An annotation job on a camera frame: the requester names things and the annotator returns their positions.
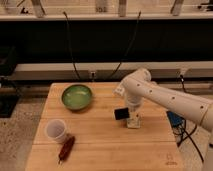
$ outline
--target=cup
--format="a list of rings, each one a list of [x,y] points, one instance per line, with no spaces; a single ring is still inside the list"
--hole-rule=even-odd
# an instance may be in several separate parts
[[[61,119],[50,120],[45,127],[46,136],[57,142],[63,143],[67,138],[66,124]]]

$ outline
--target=wooden tabletop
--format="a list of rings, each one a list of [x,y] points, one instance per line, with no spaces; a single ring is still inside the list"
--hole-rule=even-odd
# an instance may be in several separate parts
[[[128,129],[114,117],[114,110],[124,107],[123,98],[113,93],[118,83],[81,83],[92,90],[93,101],[78,112],[66,109],[61,102],[63,91],[72,84],[51,85],[26,171],[183,170],[166,109],[144,99],[141,128]],[[69,158],[61,165],[61,145],[44,134],[46,123],[53,118],[63,119],[76,137]]]

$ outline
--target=green bowl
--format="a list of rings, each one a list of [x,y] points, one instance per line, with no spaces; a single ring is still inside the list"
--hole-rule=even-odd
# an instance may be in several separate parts
[[[71,85],[62,94],[63,104],[71,110],[80,110],[87,107],[92,101],[92,91],[81,84]]]

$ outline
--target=wall outlet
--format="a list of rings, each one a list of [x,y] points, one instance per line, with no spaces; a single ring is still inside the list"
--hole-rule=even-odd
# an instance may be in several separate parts
[[[97,71],[96,70],[89,70],[89,79],[94,81],[97,79]]]

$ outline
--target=floor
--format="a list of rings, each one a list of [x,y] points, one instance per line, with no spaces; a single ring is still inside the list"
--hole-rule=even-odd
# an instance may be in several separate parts
[[[1,171],[24,171],[48,88],[25,87],[23,96],[18,101],[12,117],[0,119]],[[190,131],[192,128],[193,123],[188,122],[187,130]],[[192,137],[204,156],[209,133],[199,127]],[[189,140],[180,146],[180,152],[185,171],[199,171],[201,169],[201,160]]]

